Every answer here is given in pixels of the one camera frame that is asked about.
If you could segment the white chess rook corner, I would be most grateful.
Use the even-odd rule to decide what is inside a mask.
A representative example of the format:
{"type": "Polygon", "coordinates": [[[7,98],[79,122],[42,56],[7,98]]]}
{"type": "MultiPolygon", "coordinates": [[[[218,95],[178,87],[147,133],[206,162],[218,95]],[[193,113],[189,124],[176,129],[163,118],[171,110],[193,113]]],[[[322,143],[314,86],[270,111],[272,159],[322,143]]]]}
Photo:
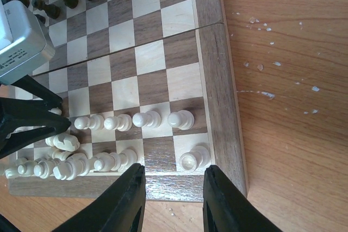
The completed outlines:
{"type": "Polygon", "coordinates": [[[195,146],[179,158],[180,167],[186,172],[195,172],[210,163],[210,152],[203,146],[195,146]]]}

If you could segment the wooden chess board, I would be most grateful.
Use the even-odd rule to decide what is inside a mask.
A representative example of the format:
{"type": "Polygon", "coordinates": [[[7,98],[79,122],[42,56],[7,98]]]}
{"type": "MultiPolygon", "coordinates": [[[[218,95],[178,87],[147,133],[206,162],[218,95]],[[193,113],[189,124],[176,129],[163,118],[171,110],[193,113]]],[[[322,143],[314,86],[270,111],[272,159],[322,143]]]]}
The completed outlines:
{"type": "Polygon", "coordinates": [[[222,0],[79,0],[46,26],[56,56],[33,72],[63,99],[63,115],[103,117],[154,110],[158,128],[70,128],[88,157],[132,149],[145,167],[149,200],[201,202],[204,167],[186,172],[179,158],[195,146],[210,152],[233,184],[248,192],[239,108],[222,0]],[[170,113],[190,111],[189,130],[170,113]]]}

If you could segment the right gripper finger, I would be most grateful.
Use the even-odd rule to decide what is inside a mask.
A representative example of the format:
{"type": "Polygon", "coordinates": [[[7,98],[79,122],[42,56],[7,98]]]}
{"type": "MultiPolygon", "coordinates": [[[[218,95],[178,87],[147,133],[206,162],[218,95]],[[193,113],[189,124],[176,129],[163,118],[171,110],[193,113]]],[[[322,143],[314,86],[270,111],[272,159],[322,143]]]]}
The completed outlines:
{"type": "Polygon", "coordinates": [[[210,165],[203,183],[204,231],[277,231],[217,165],[210,165]]]}
{"type": "Polygon", "coordinates": [[[95,201],[54,231],[142,231],[145,167],[132,164],[95,201]]]}

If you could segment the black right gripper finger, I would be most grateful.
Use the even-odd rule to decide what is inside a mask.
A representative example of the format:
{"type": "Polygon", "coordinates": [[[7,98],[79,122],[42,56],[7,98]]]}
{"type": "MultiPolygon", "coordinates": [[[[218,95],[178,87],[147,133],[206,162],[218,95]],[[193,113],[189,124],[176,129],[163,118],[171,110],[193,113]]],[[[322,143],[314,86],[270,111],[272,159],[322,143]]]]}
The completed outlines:
{"type": "Polygon", "coordinates": [[[41,98],[43,104],[46,106],[48,110],[53,108],[62,109],[63,99],[56,95],[54,92],[44,87],[40,83],[38,83],[31,76],[26,75],[16,82],[10,84],[11,86],[19,87],[39,98],[41,98]]]}
{"type": "Polygon", "coordinates": [[[49,111],[1,113],[1,158],[36,141],[61,134],[70,127],[69,119],[49,111]]]}

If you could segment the white chess pawn placed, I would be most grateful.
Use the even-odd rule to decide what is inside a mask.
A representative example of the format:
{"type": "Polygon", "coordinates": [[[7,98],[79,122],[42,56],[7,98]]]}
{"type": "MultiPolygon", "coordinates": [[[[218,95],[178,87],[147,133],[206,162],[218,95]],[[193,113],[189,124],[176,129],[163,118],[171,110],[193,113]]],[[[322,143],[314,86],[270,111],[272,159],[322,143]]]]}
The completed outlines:
{"type": "Polygon", "coordinates": [[[189,130],[193,127],[195,119],[193,114],[188,110],[172,112],[167,118],[169,126],[180,130],[189,130]]]}

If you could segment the white chess knight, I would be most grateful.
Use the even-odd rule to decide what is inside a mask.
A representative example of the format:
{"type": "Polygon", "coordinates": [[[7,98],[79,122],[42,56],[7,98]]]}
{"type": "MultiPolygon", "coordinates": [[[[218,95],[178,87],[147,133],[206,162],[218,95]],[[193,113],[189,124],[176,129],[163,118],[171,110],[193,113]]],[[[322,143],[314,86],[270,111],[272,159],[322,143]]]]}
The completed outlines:
{"type": "Polygon", "coordinates": [[[56,147],[63,151],[74,152],[80,148],[78,139],[68,133],[61,133],[45,139],[48,146],[56,147]]]}

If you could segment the white piece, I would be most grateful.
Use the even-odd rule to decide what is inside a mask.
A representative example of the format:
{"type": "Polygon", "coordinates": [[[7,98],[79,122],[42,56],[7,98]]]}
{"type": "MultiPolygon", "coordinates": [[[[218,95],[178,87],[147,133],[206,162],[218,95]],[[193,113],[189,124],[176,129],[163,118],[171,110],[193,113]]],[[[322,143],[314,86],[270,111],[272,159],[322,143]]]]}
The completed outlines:
{"type": "Polygon", "coordinates": [[[104,117],[102,115],[92,115],[90,117],[81,116],[77,117],[74,121],[74,127],[79,130],[102,130],[104,128],[104,117]]]}

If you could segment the white chess pieces pile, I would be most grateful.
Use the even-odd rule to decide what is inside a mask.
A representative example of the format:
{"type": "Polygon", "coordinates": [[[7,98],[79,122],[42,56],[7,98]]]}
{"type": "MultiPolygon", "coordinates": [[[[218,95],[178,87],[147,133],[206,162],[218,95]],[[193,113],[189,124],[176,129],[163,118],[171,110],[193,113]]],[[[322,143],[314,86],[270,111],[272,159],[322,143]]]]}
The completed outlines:
{"type": "Polygon", "coordinates": [[[76,177],[84,177],[94,172],[124,172],[138,161],[138,156],[132,149],[125,149],[120,153],[102,152],[91,158],[88,158],[84,153],[60,152],[59,155],[67,156],[67,158],[64,160],[58,157],[37,160],[19,158],[15,164],[1,164],[1,175],[8,179],[55,177],[58,180],[73,180],[76,177]]]}

